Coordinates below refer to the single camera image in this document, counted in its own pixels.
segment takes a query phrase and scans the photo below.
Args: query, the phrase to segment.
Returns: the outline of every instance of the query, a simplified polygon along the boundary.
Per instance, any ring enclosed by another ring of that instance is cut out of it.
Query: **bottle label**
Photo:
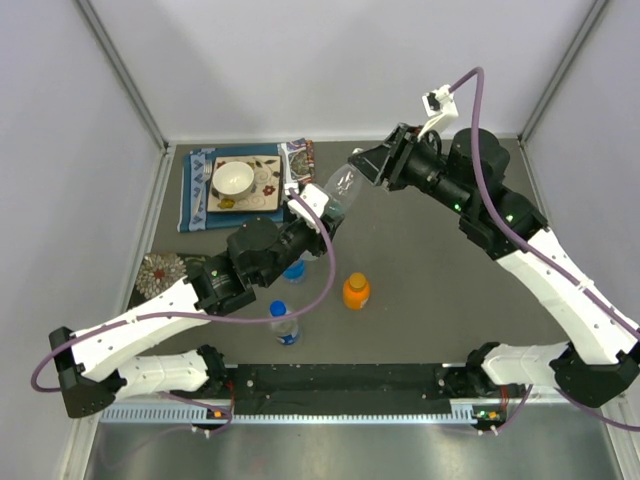
[[[300,338],[300,329],[296,325],[291,333],[288,333],[287,335],[278,335],[276,338],[282,345],[293,345]]]

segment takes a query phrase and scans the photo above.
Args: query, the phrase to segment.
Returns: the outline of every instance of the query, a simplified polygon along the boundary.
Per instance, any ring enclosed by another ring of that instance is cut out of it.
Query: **blue bottle cap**
[[[287,306],[284,304],[284,302],[276,300],[269,307],[269,311],[271,312],[272,316],[281,317],[282,315],[287,313]]]
[[[282,273],[282,276],[288,280],[295,280],[300,278],[302,275],[304,275],[303,260],[298,260]]]

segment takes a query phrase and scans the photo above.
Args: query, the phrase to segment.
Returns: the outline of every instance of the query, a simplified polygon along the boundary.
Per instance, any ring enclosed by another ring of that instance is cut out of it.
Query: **white cable clip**
[[[318,218],[322,217],[324,207],[329,203],[329,195],[327,195],[324,190],[313,183],[309,183],[302,190],[302,195],[300,195],[300,197],[302,198],[302,201],[305,202],[311,210],[313,210]],[[297,200],[289,200],[287,206],[289,207],[289,210],[302,218],[309,228],[320,233],[320,227],[316,225],[316,222],[313,220],[311,215],[309,215],[309,212],[307,212]]]
[[[293,189],[294,192],[300,194],[300,185],[298,182],[287,182],[284,184],[284,194],[286,196],[286,200],[288,201],[290,198],[289,190]]]
[[[453,93],[449,88],[450,85],[443,85],[437,90],[432,90],[422,96],[422,103],[429,119],[420,130],[418,140],[421,140],[429,130],[442,133],[458,118],[456,102],[454,102]]]
[[[593,280],[586,276],[582,280],[580,280],[580,283],[577,285],[578,292],[580,293],[584,292],[587,288],[590,287],[593,287]]]

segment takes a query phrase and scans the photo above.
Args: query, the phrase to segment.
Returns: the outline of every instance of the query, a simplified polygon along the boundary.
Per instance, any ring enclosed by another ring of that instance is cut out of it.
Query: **patterned tray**
[[[250,155],[238,157],[218,157],[213,165],[216,169],[231,162],[244,162],[255,174],[255,183],[251,194],[242,200],[224,198],[213,187],[209,188],[207,211],[211,213],[226,212],[273,212],[280,206],[282,185],[282,161],[279,156]]]
[[[142,259],[127,309],[160,295],[188,271],[202,268],[211,257],[183,253],[147,253]]]

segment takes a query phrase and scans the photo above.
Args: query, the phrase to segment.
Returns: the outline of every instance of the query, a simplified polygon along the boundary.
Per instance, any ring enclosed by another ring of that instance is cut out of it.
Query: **orange bottle cap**
[[[367,286],[367,277],[361,273],[354,273],[349,277],[349,286],[356,292],[364,290]]]

